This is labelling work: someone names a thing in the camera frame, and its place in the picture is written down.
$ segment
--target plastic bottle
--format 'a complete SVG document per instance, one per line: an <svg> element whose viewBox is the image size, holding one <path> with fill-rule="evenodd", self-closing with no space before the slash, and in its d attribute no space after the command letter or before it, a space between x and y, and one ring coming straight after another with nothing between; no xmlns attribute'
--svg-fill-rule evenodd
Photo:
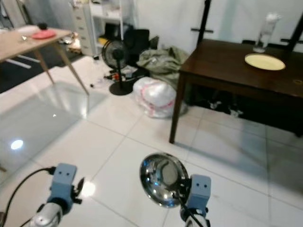
<svg viewBox="0 0 303 227"><path fill-rule="evenodd" d="M267 14L266 21L262 26L258 39L253 47L254 52L263 53L265 51L279 19L281 19L281 16L277 13Z"/></svg>

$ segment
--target white plastic bag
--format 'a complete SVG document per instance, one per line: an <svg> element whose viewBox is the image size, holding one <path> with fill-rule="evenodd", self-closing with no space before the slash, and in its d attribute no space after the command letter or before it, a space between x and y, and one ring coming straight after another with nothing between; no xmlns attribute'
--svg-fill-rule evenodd
<svg viewBox="0 0 303 227"><path fill-rule="evenodd" d="M134 83L134 97L149 117L172 117L175 105L176 91L168 83L143 77ZM182 103L180 114L186 110Z"/></svg>

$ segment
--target fan stand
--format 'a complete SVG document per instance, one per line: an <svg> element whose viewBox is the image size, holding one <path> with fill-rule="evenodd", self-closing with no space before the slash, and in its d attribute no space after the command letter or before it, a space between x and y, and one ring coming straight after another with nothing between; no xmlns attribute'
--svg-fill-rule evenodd
<svg viewBox="0 0 303 227"><path fill-rule="evenodd" d="M120 50L114 50L113 57L117 61L119 81L112 84L109 87L109 91L116 96L125 96L133 91L133 83L131 81L122 81L120 61L123 59L123 53Z"/></svg>

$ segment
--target black rug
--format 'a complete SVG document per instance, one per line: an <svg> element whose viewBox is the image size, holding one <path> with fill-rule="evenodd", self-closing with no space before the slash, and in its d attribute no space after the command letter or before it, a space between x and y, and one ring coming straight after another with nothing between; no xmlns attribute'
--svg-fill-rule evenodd
<svg viewBox="0 0 303 227"><path fill-rule="evenodd" d="M64 63L61 60L61 57L51 46L47 46L40 49L41 54L48 66L51 69L54 66L64 67ZM70 61L75 61L82 57L81 54L71 53L65 51ZM24 54L24 56L36 58L32 52ZM5 92L25 81L31 79L32 77L43 72L41 65L39 63L25 60L22 58L14 58L13 60L25 63L32 66L30 69L25 69L18 65L3 62L0 63L0 93Z"/></svg>

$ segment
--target electric fan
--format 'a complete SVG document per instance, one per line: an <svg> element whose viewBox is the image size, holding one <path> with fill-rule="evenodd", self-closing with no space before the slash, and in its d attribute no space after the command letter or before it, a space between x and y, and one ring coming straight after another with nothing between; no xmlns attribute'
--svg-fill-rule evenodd
<svg viewBox="0 0 303 227"><path fill-rule="evenodd" d="M121 69L127 66L127 56L127 49L119 40L107 41L102 48L103 61L119 75L119 81L109 87L110 93L116 96L124 96L133 91L133 82L122 80Z"/></svg>

